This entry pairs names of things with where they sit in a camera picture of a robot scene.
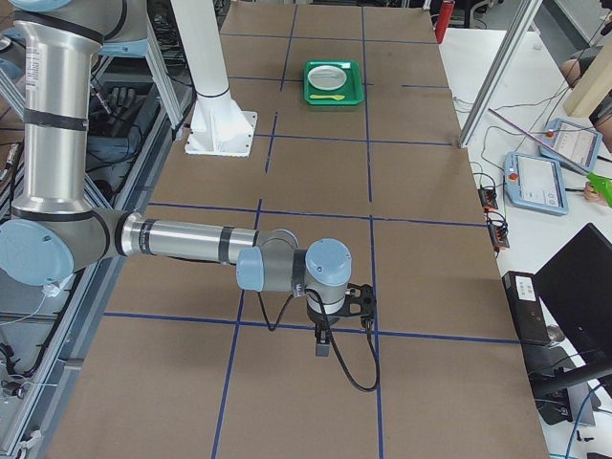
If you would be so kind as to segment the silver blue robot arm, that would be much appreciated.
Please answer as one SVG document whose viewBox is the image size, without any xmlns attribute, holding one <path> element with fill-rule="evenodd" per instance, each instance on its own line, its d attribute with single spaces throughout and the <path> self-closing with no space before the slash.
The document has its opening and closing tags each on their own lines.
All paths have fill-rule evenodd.
<svg viewBox="0 0 612 459">
<path fill-rule="evenodd" d="M 331 326 L 349 314 L 352 259 L 338 240 L 302 250 L 284 229 L 147 219 L 94 208 L 84 197 L 93 57 L 104 46 L 148 48 L 143 1 L 17 1 L 26 39 L 24 189 L 1 227 L 1 267 L 13 279 L 47 285 L 100 260 L 133 254 L 232 265 L 238 286 L 305 296 L 316 352 L 337 347 Z"/>
</svg>

